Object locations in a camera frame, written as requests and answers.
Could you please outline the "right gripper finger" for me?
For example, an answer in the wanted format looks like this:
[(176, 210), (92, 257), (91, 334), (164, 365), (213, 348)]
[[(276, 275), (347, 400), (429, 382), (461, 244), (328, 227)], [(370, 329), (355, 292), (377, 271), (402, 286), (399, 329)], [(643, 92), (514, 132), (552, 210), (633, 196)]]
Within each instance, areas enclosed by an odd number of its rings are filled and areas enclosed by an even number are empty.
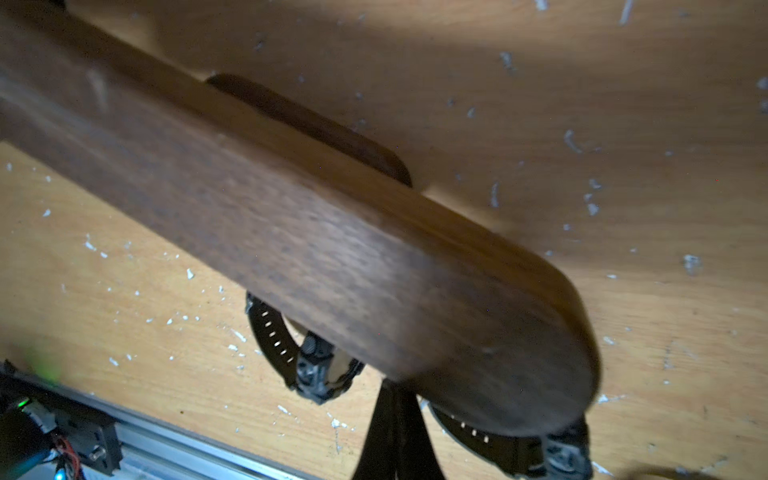
[(416, 395), (385, 379), (352, 479), (443, 477)]

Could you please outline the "wooden watch stand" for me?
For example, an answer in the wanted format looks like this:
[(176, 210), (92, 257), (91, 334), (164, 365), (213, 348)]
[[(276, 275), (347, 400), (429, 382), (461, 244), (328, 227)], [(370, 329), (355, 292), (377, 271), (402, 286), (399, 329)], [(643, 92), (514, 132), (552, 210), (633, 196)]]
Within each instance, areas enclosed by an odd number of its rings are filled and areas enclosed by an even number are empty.
[(559, 430), (599, 389), (545, 259), (47, 1), (1, 5), (1, 133), (480, 429)]

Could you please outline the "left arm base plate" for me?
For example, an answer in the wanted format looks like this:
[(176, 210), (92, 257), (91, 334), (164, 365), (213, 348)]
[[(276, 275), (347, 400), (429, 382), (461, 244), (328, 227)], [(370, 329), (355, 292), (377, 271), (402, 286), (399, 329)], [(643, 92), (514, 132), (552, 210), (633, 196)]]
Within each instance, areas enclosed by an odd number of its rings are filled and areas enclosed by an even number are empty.
[(55, 479), (84, 479), (91, 469), (111, 477), (123, 459), (116, 420), (25, 381), (1, 365), (1, 477), (20, 479), (51, 463)]

